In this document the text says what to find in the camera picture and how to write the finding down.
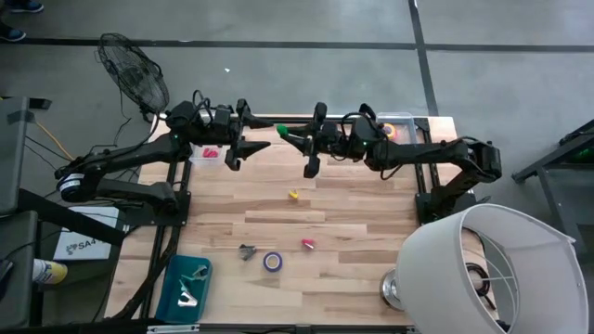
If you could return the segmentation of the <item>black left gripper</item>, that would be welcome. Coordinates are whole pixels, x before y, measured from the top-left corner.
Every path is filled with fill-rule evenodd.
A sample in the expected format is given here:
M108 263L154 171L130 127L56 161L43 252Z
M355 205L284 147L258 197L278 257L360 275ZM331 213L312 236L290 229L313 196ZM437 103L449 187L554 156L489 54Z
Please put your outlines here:
M226 151L225 164L231 171L239 170L239 158L247 160L251 155L271 146L268 141L241 140L243 116L247 108L248 104L244 98L238 100L235 109L229 105L219 105L216 107L212 120L213 143L220 147L229 146ZM273 127L274 123L267 119L248 115L246 125L250 129L261 129Z

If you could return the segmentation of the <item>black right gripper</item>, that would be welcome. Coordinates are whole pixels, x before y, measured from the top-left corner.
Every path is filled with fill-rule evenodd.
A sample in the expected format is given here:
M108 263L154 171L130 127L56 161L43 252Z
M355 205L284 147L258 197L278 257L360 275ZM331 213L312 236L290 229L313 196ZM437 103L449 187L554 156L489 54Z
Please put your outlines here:
M354 157L352 141L344 130L350 114L344 115L339 122L331 122L327 120L327 111L325 103L317 102L310 124L282 128L282 136L294 135L290 137L290 144L308 158L303 169L305 178L314 178L318 174L320 153L328 154L337 161Z

